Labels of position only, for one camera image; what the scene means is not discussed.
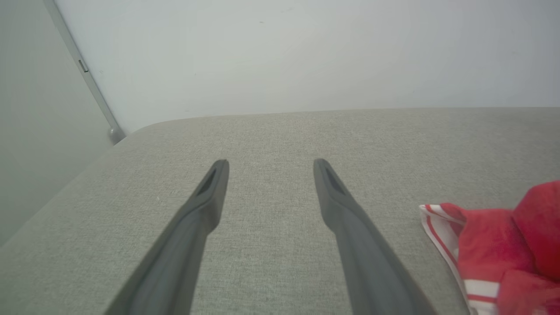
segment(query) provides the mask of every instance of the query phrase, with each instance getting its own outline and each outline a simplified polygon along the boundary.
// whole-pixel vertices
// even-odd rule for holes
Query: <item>white wall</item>
[[[57,0],[127,131],[204,115],[559,106],[558,0]]]
[[[0,247],[111,148],[41,0],[0,1]]]

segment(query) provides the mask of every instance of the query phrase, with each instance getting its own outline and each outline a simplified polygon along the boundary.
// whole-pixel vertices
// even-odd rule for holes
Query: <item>red and white striped cloth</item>
[[[470,313],[497,314],[496,298],[500,284],[494,281],[461,278],[458,270],[459,234],[465,221],[448,215],[440,205],[422,205],[422,225],[436,248],[449,265],[463,292]]]
[[[471,314],[560,314],[560,181],[533,187],[513,211],[420,209]]]

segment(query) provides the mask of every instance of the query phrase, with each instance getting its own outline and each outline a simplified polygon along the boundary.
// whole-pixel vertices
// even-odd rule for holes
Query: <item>gray wall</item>
[[[560,105],[559,0],[55,0],[128,133],[208,115]]]
[[[111,148],[40,0],[0,1],[0,245]]]

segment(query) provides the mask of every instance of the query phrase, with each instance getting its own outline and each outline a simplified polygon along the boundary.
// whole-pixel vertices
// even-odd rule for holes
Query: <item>gray sofa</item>
[[[467,314],[418,205],[514,207],[560,177],[560,108],[372,109],[143,128],[0,252],[0,313],[102,313],[217,159],[230,162],[193,313],[350,313],[312,163],[327,159],[441,314]]]

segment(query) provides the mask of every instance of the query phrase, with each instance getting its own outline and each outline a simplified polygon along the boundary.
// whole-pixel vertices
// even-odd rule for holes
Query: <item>red cloth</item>
[[[560,315],[560,182],[533,187],[513,211],[421,209],[426,233],[479,314]]]

